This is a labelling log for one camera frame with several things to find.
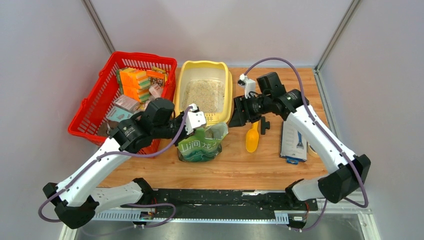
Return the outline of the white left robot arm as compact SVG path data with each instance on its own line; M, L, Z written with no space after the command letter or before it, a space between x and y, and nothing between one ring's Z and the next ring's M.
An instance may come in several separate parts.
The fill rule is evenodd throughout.
M166 98L151 101L145 110L119 122L99 147L76 172L59 183L43 187L46 202L54 205L55 222L78 229L96 214L121 207L153 208L153 190L143 178L127 184L99 188L99 184L117 167L155 139L169 139L175 146L205 126L206 119L196 104L174 116L174 104Z

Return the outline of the green cat litter bag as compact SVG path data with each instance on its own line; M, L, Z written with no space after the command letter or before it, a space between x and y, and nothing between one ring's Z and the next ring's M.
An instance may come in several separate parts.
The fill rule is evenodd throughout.
M222 152L222 141L228 133L228 125L224 122L196 129L194 135L177 145L178 159L188 163L215 159Z

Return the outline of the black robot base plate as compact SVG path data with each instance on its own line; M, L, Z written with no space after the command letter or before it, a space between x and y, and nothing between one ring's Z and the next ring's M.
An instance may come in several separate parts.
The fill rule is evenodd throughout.
M153 217L193 220L272 220L276 211L317 211L315 199L290 207L283 191L166 189L147 193L140 205L156 204Z

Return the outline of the black bag sealing clip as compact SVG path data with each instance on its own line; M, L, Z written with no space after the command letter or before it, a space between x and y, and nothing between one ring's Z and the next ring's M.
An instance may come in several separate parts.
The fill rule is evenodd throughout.
M265 116L262 116L260 119L260 134L265 135L266 131L271 128L271 123L267 121Z

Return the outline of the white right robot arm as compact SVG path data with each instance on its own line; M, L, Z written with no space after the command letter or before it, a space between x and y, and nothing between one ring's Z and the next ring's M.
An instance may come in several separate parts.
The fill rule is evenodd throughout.
M355 154L338 140L300 90L286 91L276 72L256 80L241 74L237 83L244 88L244 94L233 99L230 128L258 122L268 113L280 116L309 142L328 172L325 176L290 184L285 189L285 203L289 208L299 209L306 200L317 198L338 203L355 190L364 188L370 159L365 154Z

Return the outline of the yellow litter scoop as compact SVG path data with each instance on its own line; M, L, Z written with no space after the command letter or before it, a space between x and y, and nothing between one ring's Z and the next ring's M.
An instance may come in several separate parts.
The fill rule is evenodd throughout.
M245 135L245 148L248 153L254 153L259 145L259 122L252 123L250 129Z

